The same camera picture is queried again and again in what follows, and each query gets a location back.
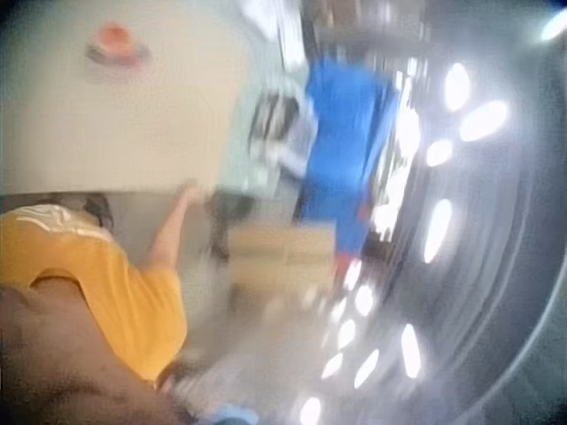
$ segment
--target ceiling light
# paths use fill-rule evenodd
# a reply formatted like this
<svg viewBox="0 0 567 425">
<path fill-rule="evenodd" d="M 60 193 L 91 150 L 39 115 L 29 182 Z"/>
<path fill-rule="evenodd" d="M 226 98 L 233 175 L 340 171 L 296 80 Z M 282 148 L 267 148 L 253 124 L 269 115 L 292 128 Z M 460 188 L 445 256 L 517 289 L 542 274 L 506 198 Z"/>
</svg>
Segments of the ceiling light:
<svg viewBox="0 0 567 425">
<path fill-rule="evenodd" d="M 340 352 L 335 357 L 327 362 L 325 369 L 322 371 L 321 379 L 326 379 L 334 375 L 343 365 L 343 353 Z"/>
<path fill-rule="evenodd" d="M 316 425 L 321 417 L 321 400 L 317 397 L 308 399 L 299 414 L 301 425 Z"/>
<path fill-rule="evenodd" d="M 359 259 L 354 259 L 351 265 L 348 267 L 345 275 L 345 288 L 348 290 L 353 290 L 358 282 L 358 278 L 361 275 L 362 261 Z"/>
<path fill-rule="evenodd" d="M 446 199 L 437 202 L 437 205 L 433 208 L 433 214 L 431 215 L 431 222 L 427 232 L 427 240 L 425 241 L 425 249 L 423 252 L 423 260 L 426 263 L 431 263 L 437 255 L 437 252 L 445 239 L 445 235 L 447 234 L 452 214 L 453 207 Z"/>
<path fill-rule="evenodd" d="M 453 143 L 449 140 L 433 142 L 427 150 L 427 165 L 440 166 L 453 156 Z"/>
<path fill-rule="evenodd" d="M 464 118 L 460 135 L 463 141 L 472 142 L 491 135 L 498 130 L 508 117 L 508 106 L 494 100 L 483 104 Z"/>
<path fill-rule="evenodd" d="M 458 111 L 470 96 L 470 79 L 462 64 L 454 64 L 445 79 L 445 103 L 451 112 Z"/>
<path fill-rule="evenodd" d="M 361 385 L 363 385 L 364 381 L 366 381 L 370 374 L 374 372 L 379 355 L 380 351 L 374 350 L 372 354 L 370 354 L 369 357 L 364 361 L 364 363 L 362 363 L 361 368 L 358 369 L 358 372 L 354 377 L 354 388 L 359 388 Z"/>
<path fill-rule="evenodd" d="M 338 348 L 342 350 L 347 345 L 349 345 L 354 340 L 354 334 L 356 333 L 356 325 L 354 321 L 348 320 L 340 327 L 338 331 Z"/>
<path fill-rule="evenodd" d="M 541 41 L 546 42 L 556 38 L 567 28 L 567 9 L 557 13 L 541 31 Z"/>
<path fill-rule="evenodd" d="M 414 327 L 409 324 L 406 325 L 401 334 L 401 349 L 406 365 L 406 375 L 415 379 L 419 374 L 419 369 L 422 368 L 422 361 L 419 355 L 416 332 L 414 331 Z"/>
<path fill-rule="evenodd" d="M 370 314 L 372 306 L 374 305 L 374 293 L 368 285 L 362 285 L 358 292 L 356 293 L 356 298 L 354 299 L 354 305 L 356 309 L 364 317 Z"/>
</svg>

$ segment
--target person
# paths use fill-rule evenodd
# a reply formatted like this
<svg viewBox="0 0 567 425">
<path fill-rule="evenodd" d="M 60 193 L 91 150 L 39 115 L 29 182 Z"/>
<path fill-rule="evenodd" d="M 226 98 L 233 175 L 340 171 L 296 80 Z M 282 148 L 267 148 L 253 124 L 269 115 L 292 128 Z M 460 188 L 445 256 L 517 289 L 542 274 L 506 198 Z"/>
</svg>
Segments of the person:
<svg viewBox="0 0 567 425">
<path fill-rule="evenodd" d="M 187 321 L 176 267 L 185 213 L 204 202 L 199 188 L 183 190 L 153 237 L 140 268 L 128 262 L 127 254 L 112 235 L 87 212 L 47 204 L 21 207 L 2 216 L 0 282 L 20 294 L 20 298 L 10 298 L 22 300 L 20 307 L 10 306 L 6 311 L 19 308 L 16 313 L 24 314 L 26 321 L 36 325 L 36 330 L 26 328 L 37 339 L 26 339 L 29 346 L 21 348 L 25 358 L 29 357 L 31 363 L 44 352 L 59 358 L 61 368 L 77 361 L 75 355 L 84 356 L 84 361 L 93 364 L 89 367 L 99 365 L 111 370 L 113 367 L 107 363 L 114 360 L 108 359 L 108 348 L 121 367 L 153 383 L 186 337 Z M 31 306 L 39 305 L 41 314 L 32 317 L 30 312 L 24 313 L 24 299 Z M 4 311 L 6 304 L 3 301 L 2 331 L 13 323 Z M 44 329 L 51 325 L 59 328 Z M 97 333 L 104 337 L 104 343 Z M 43 372 L 50 377 L 50 371 L 39 367 L 37 374 Z"/>
</svg>

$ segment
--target red object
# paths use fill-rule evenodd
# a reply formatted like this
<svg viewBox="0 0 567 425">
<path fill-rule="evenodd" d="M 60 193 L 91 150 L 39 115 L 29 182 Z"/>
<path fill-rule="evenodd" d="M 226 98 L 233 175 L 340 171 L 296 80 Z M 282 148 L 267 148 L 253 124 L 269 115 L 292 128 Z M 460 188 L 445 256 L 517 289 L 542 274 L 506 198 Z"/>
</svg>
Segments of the red object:
<svg viewBox="0 0 567 425">
<path fill-rule="evenodd" d="M 98 30 L 98 43 L 108 56 L 130 57 L 134 55 L 132 35 L 125 28 L 111 22 Z"/>
</svg>

